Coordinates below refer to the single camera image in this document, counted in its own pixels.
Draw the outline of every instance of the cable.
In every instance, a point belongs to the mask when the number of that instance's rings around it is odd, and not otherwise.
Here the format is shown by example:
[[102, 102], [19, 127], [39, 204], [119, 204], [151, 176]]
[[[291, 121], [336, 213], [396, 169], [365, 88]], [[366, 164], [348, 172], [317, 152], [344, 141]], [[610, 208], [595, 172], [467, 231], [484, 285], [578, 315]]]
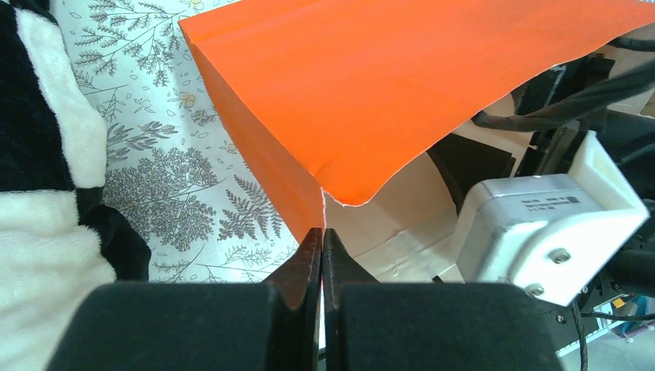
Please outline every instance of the cable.
[[626, 322], [638, 322], [638, 321], [653, 321], [655, 320], [655, 313], [649, 315], [609, 315], [607, 313], [601, 313], [599, 311], [591, 311], [588, 313], [581, 313], [582, 317], [588, 318], [604, 318], [611, 319], [613, 321], [626, 321]]
[[571, 313], [573, 314], [573, 323], [575, 323], [575, 329], [578, 331], [578, 338], [580, 340], [580, 371], [587, 371], [589, 367], [587, 337], [585, 335], [585, 326], [582, 324], [580, 308], [578, 308], [578, 303], [575, 300], [571, 303]]
[[481, 128], [505, 131], [555, 129], [654, 87], [655, 60], [651, 60], [531, 114], [500, 117], [480, 111], [471, 120]]
[[634, 50], [635, 52], [655, 52], [655, 40], [632, 39], [630, 37], [617, 37], [607, 43], [615, 48]]

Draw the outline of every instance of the screw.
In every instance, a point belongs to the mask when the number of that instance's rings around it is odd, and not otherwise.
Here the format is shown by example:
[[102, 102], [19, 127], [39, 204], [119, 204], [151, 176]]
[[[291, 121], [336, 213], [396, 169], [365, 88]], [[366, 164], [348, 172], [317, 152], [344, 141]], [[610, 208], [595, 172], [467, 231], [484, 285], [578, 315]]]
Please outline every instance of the screw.
[[555, 249], [548, 254], [548, 257], [553, 260], [553, 263], [562, 264], [571, 259], [571, 254], [565, 249]]
[[530, 296], [540, 296], [543, 295], [546, 291], [540, 284], [531, 284], [525, 288], [525, 292], [527, 292]]

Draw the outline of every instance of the black and white plush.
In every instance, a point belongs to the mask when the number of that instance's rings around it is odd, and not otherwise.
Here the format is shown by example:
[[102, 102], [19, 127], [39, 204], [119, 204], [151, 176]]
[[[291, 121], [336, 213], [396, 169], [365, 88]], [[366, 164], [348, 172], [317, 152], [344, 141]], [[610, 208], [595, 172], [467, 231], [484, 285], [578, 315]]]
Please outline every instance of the black and white plush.
[[48, 0], [0, 0], [0, 138], [0, 369], [43, 369], [81, 301], [151, 256], [101, 204], [105, 123]]

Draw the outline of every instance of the folded orange paper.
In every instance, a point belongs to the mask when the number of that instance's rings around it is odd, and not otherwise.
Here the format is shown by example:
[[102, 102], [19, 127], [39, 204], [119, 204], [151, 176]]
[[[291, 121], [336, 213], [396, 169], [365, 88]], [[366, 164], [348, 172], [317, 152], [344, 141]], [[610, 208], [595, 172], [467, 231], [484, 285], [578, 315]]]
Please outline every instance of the folded orange paper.
[[477, 111], [655, 22], [636, 0], [243, 0], [180, 26], [223, 125], [296, 238], [369, 201]]

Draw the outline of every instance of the patterned fabric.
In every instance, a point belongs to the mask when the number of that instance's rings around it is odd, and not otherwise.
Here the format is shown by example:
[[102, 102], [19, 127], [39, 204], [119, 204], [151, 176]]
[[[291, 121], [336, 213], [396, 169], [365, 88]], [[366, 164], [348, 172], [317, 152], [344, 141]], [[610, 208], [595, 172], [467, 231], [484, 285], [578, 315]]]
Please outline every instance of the patterned fabric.
[[73, 69], [107, 122], [105, 203], [163, 282], [257, 282], [297, 248], [222, 128], [178, 20], [232, 0], [57, 0]]

